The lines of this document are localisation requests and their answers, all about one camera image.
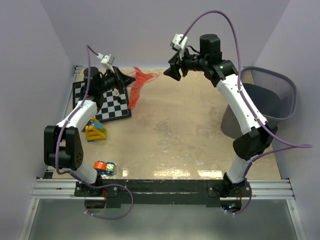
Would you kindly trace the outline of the red plastic trash bag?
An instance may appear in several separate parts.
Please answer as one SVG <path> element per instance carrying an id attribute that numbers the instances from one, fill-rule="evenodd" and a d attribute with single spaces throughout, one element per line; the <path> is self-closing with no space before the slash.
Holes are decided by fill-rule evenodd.
<path id="1" fill-rule="evenodd" d="M 134 77 L 135 81 L 129 85 L 129 103 L 128 108 L 133 109 L 141 96 L 141 90 L 146 83 L 150 83 L 157 79 L 160 75 L 157 73 L 144 73 L 136 66 L 133 67 L 134 72 L 129 73 L 130 77 Z"/>

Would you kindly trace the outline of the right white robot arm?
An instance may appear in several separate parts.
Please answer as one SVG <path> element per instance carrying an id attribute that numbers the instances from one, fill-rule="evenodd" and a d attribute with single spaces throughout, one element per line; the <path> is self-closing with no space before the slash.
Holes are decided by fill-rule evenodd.
<path id="1" fill-rule="evenodd" d="M 164 75 L 179 81 L 189 71 L 202 72 L 228 101 L 242 136 L 232 143 L 235 158 L 216 192 L 223 198 L 233 197 L 245 186 L 249 167 L 270 146 L 272 134 L 276 133 L 278 128 L 269 125 L 257 109 L 232 61 L 222 58 L 221 41 L 217 35 L 202 35 L 199 38 L 200 51 L 195 54 L 189 53 L 187 40 L 183 34 L 174 35 L 170 46 L 176 53 L 168 61 L 170 67 L 164 71 Z"/>

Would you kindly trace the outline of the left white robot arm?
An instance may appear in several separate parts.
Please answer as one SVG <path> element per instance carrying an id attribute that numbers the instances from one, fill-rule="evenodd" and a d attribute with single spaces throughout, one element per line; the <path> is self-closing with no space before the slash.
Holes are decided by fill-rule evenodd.
<path id="1" fill-rule="evenodd" d="M 99 196 L 106 187 L 101 174 L 84 163 L 80 131 L 101 110 L 105 93 L 125 90 L 136 78 L 124 74 L 116 66 L 105 73 L 96 67 L 88 67 L 83 72 L 83 81 L 79 101 L 71 113 L 44 129 L 44 163 L 55 168 L 59 175 L 71 175 L 78 181 L 80 191 Z"/>

